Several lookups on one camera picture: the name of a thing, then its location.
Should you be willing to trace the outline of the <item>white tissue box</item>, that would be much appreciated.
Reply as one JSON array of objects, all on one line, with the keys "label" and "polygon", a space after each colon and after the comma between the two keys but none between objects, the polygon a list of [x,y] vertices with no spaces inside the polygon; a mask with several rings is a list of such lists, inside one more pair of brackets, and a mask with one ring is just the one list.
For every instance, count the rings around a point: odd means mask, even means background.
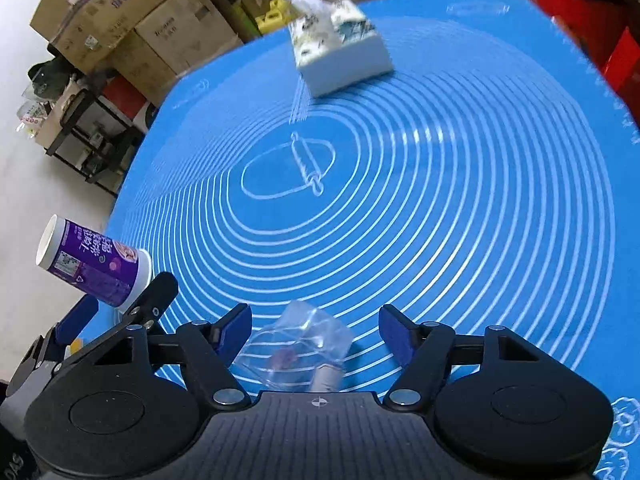
[{"label": "white tissue box", "polygon": [[390,52],[352,0],[291,0],[288,24],[296,70],[314,98],[394,70]]}]

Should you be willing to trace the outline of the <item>upper open cardboard box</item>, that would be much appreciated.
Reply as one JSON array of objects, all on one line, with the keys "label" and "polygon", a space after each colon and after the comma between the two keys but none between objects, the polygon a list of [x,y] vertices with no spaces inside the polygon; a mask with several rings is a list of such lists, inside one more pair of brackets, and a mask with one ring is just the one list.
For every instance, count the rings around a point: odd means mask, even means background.
[{"label": "upper open cardboard box", "polygon": [[88,74],[165,0],[40,0],[30,27]]}]

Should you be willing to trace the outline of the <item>clear plastic cup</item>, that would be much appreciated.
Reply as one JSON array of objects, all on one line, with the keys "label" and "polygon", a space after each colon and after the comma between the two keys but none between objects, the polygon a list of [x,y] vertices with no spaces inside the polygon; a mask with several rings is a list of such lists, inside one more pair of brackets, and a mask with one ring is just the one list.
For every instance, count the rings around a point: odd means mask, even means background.
[{"label": "clear plastic cup", "polygon": [[353,341],[333,315],[294,300],[248,338],[234,362],[269,390],[337,392]]}]

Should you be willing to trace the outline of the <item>yellow plastic jug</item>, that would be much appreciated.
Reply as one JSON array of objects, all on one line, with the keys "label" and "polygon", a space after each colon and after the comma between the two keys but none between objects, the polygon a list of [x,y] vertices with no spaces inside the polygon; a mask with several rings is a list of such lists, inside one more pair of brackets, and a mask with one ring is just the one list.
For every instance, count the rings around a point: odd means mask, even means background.
[{"label": "yellow plastic jug", "polygon": [[285,28],[297,18],[297,11],[288,0],[271,0],[269,10],[255,18],[259,32],[262,36]]}]

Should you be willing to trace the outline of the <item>blue silicone baking mat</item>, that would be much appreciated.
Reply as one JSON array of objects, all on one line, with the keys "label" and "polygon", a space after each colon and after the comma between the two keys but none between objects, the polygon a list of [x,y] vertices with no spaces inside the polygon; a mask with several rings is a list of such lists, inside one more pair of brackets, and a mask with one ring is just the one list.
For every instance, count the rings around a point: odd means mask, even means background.
[{"label": "blue silicone baking mat", "polygon": [[378,0],[394,69],[312,98],[280,30],[183,78],[119,192],[109,236],[179,293],[174,330],[293,300],[354,335],[345,390],[399,367],[392,304],[462,334],[503,325],[597,385],[596,473],[639,474],[639,131],[528,0]]}]

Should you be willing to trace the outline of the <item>lower cardboard box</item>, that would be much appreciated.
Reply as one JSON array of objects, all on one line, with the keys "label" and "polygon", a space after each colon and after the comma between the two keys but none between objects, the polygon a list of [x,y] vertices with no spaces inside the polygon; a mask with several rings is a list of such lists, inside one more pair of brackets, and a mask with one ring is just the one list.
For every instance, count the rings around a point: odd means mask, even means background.
[{"label": "lower cardboard box", "polygon": [[159,106],[184,74],[242,44],[210,0],[165,0],[122,38],[108,62]]}]

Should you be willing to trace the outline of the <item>black metal shelf rack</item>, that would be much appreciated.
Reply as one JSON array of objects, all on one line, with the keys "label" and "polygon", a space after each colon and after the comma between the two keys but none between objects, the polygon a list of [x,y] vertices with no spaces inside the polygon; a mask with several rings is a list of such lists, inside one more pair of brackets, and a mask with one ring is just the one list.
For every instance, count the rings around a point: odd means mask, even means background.
[{"label": "black metal shelf rack", "polygon": [[116,197],[145,133],[145,126],[107,98],[72,81],[50,107],[36,143],[85,182]]}]

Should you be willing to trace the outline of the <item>red gift boxes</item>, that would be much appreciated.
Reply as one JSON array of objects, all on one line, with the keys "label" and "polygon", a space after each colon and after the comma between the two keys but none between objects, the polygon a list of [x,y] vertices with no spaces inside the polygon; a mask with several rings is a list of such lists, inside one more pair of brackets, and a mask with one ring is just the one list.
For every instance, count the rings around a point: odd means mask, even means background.
[{"label": "red gift boxes", "polygon": [[532,0],[560,24],[639,119],[639,12],[602,0]]}]

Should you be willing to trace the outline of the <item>purple white paper cup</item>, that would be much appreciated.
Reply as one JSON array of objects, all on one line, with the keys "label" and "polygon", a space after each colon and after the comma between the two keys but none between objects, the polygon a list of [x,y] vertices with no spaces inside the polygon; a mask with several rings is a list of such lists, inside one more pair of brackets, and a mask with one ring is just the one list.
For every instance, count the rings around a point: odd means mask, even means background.
[{"label": "purple white paper cup", "polygon": [[36,265],[122,312],[152,280],[152,259],[146,250],[122,244],[57,214],[41,235]]}]

